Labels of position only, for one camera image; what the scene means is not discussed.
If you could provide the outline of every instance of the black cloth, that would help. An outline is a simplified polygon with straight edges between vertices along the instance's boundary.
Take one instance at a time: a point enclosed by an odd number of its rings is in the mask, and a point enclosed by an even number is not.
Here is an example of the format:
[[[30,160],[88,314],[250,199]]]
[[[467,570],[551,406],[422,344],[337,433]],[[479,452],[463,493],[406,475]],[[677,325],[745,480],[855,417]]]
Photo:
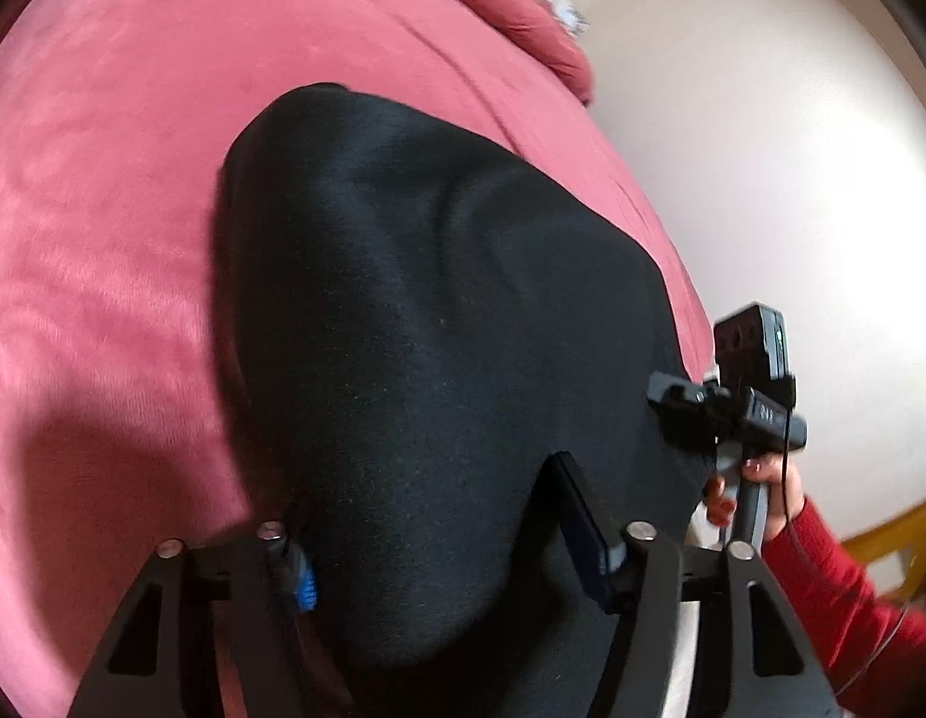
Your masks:
[[[570,451],[684,535],[711,468],[646,403],[685,374],[656,264],[495,143],[332,85],[262,112],[224,186],[246,391],[361,712],[585,715],[615,619],[534,483]]]

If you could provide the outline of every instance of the person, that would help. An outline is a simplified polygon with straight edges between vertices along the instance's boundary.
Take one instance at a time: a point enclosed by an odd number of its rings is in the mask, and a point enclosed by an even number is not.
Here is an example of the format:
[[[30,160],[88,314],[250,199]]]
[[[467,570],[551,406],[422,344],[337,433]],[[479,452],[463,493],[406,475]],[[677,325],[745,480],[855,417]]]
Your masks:
[[[779,455],[748,460],[742,475],[770,485],[763,560],[801,619],[839,704],[860,718],[926,716],[926,613],[878,599],[864,568],[805,495],[791,460],[785,495]],[[729,524],[736,503],[725,495],[724,477],[709,480],[704,503],[711,524]]]

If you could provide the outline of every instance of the bedding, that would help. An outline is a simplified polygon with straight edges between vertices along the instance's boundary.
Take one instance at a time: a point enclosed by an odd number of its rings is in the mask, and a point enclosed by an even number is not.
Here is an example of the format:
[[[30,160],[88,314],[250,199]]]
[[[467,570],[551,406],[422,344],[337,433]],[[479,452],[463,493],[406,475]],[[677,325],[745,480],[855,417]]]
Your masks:
[[[651,256],[682,364],[696,378],[707,369],[708,321],[651,205],[578,96],[513,39],[514,22],[477,15],[490,10],[33,0],[7,34],[0,685],[23,718],[66,713],[157,541],[208,541],[281,509],[278,468],[220,369],[213,267],[225,153],[281,93],[340,83],[530,162]]]

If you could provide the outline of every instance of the human hand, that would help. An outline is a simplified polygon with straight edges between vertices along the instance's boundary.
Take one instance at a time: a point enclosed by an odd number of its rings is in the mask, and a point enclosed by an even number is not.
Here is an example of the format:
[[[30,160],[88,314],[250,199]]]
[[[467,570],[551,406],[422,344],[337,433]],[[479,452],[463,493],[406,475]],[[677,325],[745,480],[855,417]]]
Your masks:
[[[742,477],[756,483],[768,483],[768,515],[766,516],[766,533],[763,542],[774,540],[785,528],[785,504],[782,502],[782,457],[764,455],[750,458],[742,465]],[[806,506],[806,497],[802,491],[802,479],[791,457],[785,471],[785,496],[788,501],[788,517],[795,519]],[[715,474],[710,477],[705,487],[706,518],[714,527],[727,527],[736,511],[736,501],[725,496],[725,477]]]

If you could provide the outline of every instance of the black metal bracket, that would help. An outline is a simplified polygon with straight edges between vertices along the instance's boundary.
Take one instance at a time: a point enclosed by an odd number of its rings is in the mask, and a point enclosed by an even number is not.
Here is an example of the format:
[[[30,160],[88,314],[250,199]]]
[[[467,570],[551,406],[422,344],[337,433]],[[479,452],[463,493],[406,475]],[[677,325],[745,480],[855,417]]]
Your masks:
[[[751,544],[685,546],[651,522],[620,530],[572,455],[553,455],[543,473],[586,595],[619,616],[589,718],[662,715],[683,601],[700,607],[689,718],[840,715],[809,638]]]
[[[161,543],[98,644],[69,718],[223,718],[216,601],[232,606],[231,652],[248,718],[317,715],[287,591],[292,555],[279,522],[223,546]]]

